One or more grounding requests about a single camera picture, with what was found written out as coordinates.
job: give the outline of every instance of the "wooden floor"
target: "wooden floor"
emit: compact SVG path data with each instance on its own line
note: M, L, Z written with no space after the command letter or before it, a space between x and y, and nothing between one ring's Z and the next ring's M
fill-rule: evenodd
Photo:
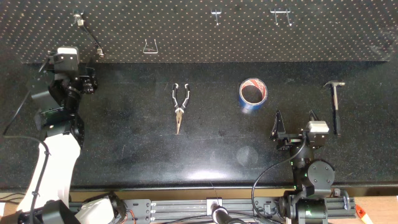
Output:
M285 189L257 190L256 196L280 196ZM82 201L86 198L98 195L102 192L71 192L73 201ZM214 193L213 190L188 190L188 191L150 191L150 192L117 192L122 199L148 198L151 200L188 200L203 199ZM249 198L250 190L217 190L222 198ZM387 197L355 197L356 204L360 205L369 215L373 223L398 223L398 196ZM10 215L16 211L17 205L6 204L4 215ZM360 224L359 218L344 220L329 220L332 224Z

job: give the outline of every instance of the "pegboard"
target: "pegboard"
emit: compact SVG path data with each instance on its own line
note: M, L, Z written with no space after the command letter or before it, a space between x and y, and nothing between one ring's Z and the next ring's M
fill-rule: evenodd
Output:
M276 62L389 60L398 44L398 3L385 1L22 1L0 3L0 41L22 63L41 63L59 46L77 46L80 58L96 49L73 24L101 44L98 62ZM290 9L278 24L270 10ZM211 11L221 11L219 25ZM144 54L148 47L158 54Z

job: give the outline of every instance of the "roll of blue tape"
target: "roll of blue tape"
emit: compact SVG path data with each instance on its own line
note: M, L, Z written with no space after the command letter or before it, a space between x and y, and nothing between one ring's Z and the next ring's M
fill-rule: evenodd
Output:
M262 100L258 103L251 103L248 102L242 94L242 90L247 86L255 86L258 90L260 90L262 95ZM248 110L258 110L267 100L268 90L266 84L258 78L248 78L247 80L243 81L241 86L239 87L239 102L241 105L248 109Z

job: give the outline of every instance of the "hammer head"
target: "hammer head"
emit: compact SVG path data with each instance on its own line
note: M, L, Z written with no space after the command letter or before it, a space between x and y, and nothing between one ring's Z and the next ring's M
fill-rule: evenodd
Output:
M343 85L345 85L346 83L345 83L345 82L338 81L338 80L332 80L332 81L328 81L324 86L327 86L327 85L329 85L329 84L331 84L332 87L335 87L335 86L343 86Z

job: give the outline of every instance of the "black countertop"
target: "black countertop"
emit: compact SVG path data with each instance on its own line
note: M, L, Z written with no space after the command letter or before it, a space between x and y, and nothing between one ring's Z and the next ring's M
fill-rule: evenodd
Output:
M276 63L124 63L95 65L99 88L85 95L80 114L86 137L72 189L127 190L249 187L271 164L288 158L269 140L276 110L288 133L298 133L313 109L330 127L316 158L336 169L335 185L397 185L397 61ZM28 65L2 66L1 129L22 100ZM269 96L256 113L245 114L239 84L260 78ZM333 135L329 80L338 89L342 137ZM190 84L191 98L175 134L172 84ZM179 91L183 100L185 91ZM29 100L12 133L37 135ZM24 189L37 160L30 141L0 139L0 189ZM291 187L288 164L272 169L263 187Z

